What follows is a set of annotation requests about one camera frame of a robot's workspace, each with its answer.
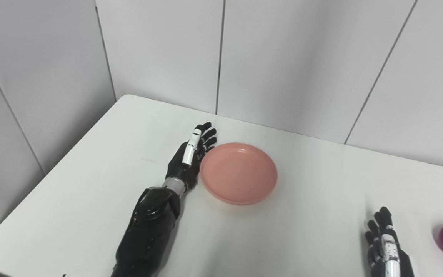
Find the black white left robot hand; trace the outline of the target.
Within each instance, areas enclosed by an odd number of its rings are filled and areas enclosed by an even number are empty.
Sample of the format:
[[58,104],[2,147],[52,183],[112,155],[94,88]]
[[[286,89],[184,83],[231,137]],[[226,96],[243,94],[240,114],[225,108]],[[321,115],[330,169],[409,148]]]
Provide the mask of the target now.
[[168,164],[166,178],[177,178],[184,182],[186,191],[198,182],[200,164],[206,154],[217,143],[217,130],[211,122],[199,124],[190,140],[183,142]]

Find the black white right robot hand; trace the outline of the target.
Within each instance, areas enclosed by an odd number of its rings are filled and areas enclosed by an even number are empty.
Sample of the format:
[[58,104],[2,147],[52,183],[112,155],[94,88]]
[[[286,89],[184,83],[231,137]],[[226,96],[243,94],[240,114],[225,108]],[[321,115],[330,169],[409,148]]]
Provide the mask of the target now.
[[367,226],[364,237],[371,277],[414,277],[411,259],[401,248],[389,209],[381,207]]

